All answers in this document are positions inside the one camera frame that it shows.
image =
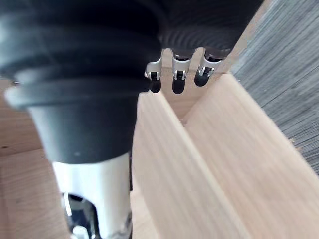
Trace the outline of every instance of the light wood surface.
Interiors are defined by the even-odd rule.
[[[0,157],[41,148],[41,143],[26,112],[12,109],[4,100],[8,80],[0,79]]]
[[[162,94],[140,96],[133,170],[162,238],[249,238]]]
[[[131,193],[134,239],[158,234],[139,186]],[[51,165],[42,150],[0,158],[0,238],[69,239]]]
[[[319,180],[232,75],[196,104],[186,129],[253,238],[318,238]]]

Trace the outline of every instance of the wood grain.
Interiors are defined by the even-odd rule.
[[[9,81],[0,79],[0,157],[41,148],[29,114],[6,103],[3,94],[8,87]]]
[[[186,129],[253,238],[318,238],[319,181],[230,74]]]
[[[319,174],[319,1],[277,0],[232,68]]]
[[[0,173],[0,238],[69,239],[54,173],[42,150],[1,157]],[[131,203],[134,238],[159,238],[136,182]]]
[[[140,96],[133,170],[162,238],[250,237],[162,94]]]

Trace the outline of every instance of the wooden divider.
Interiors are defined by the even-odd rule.
[[[195,105],[186,129],[253,238],[318,238],[317,176],[232,75]]]
[[[133,166],[163,239],[250,237],[162,94],[140,96]]]

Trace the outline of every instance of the wooden board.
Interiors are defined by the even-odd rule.
[[[136,182],[131,203],[134,239],[157,239]],[[42,150],[0,158],[0,209],[1,239],[69,239],[54,173]]]
[[[8,80],[0,79],[0,157],[41,148],[29,114],[6,103],[4,92],[9,86]]]
[[[249,238],[162,94],[140,96],[133,170],[163,239]]]
[[[277,0],[232,73],[319,173],[319,1]]]
[[[318,238],[317,176],[235,78],[209,89],[186,129],[252,238]]]

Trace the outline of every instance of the wooden panel edge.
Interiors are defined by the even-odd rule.
[[[319,180],[258,104],[224,74],[186,124],[253,238],[316,238]]]

